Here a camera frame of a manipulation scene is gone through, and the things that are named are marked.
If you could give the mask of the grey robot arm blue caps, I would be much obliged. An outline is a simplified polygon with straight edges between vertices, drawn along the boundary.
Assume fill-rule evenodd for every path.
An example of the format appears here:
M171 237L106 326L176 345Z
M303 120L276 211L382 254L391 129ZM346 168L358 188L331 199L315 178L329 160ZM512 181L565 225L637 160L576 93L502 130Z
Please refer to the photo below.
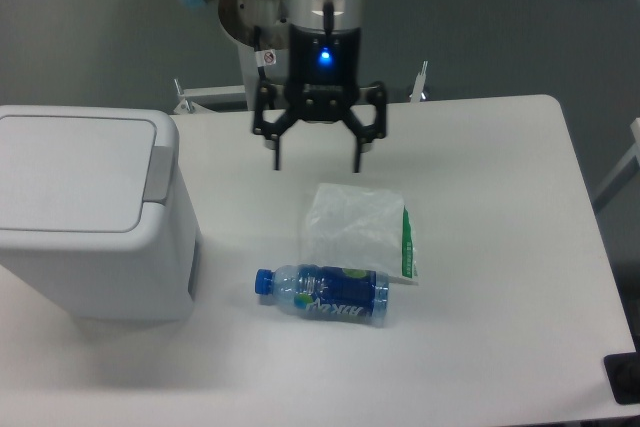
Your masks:
M274 152L296 122L343 123L355 137L353 170L387 135L383 83L358 84L365 0L181 0L218 2L227 34L253 56L245 83L251 131Z

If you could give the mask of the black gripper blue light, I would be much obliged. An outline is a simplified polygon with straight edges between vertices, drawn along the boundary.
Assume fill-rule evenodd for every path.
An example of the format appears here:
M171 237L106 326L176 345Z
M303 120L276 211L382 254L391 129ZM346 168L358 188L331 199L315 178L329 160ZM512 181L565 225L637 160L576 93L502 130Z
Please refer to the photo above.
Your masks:
M361 30L331 34L292 25L289 28L287 84L267 80L258 83L251 131L262 136L274 152L274 169L281 168L281 138L298 120L308 123L344 124L355 137L353 172L359 173L361 156L376 139L386 137L386 86L374 82L360 90L375 109L372 124L364 125L351 106L359 97L357 83ZM287 107L273 122L265 108L282 95Z

